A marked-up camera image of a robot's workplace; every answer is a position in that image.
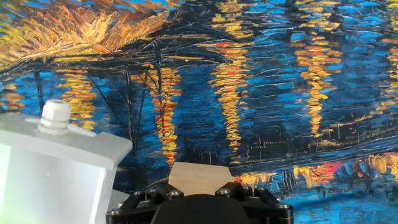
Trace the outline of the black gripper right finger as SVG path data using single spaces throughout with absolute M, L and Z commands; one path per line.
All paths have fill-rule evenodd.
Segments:
M 236 204 L 250 223 L 293 224 L 293 206 L 280 202 L 265 188 L 228 182 L 215 191 L 215 196 Z

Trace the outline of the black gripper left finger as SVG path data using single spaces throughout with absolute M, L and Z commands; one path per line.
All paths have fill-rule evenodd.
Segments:
M 182 197 L 184 193 L 170 184 L 158 184 L 146 191 L 135 191 L 119 208 L 106 212 L 106 223 L 150 223 L 163 203 Z

